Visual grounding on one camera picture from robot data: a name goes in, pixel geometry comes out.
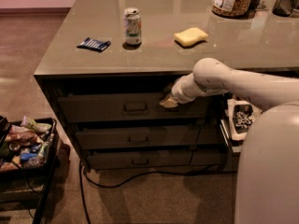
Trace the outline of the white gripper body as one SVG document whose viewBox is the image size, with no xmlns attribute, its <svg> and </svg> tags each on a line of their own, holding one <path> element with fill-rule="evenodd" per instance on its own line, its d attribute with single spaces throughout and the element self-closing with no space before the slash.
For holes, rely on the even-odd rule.
<svg viewBox="0 0 299 224">
<path fill-rule="evenodd" d="M 171 95 L 179 104 L 187 104 L 198 96 L 198 87 L 193 74 L 180 77 L 171 90 Z"/>
</svg>

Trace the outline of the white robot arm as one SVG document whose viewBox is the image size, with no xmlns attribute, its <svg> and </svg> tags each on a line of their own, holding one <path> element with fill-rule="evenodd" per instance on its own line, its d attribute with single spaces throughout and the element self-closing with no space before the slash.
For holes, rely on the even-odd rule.
<svg viewBox="0 0 299 224">
<path fill-rule="evenodd" d="M 159 103 L 164 108 L 187 104 L 197 97 L 230 92 L 265 111 L 299 101 L 299 79 L 233 69 L 213 59 L 198 61 L 192 72 L 176 80 Z"/>
</svg>

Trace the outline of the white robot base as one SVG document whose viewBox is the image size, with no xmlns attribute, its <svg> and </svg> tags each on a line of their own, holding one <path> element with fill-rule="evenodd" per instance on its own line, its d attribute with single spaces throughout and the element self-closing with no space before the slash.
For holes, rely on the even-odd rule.
<svg viewBox="0 0 299 224">
<path fill-rule="evenodd" d="M 299 104 L 257 118 L 241 149 L 235 224 L 299 224 Z"/>
</svg>

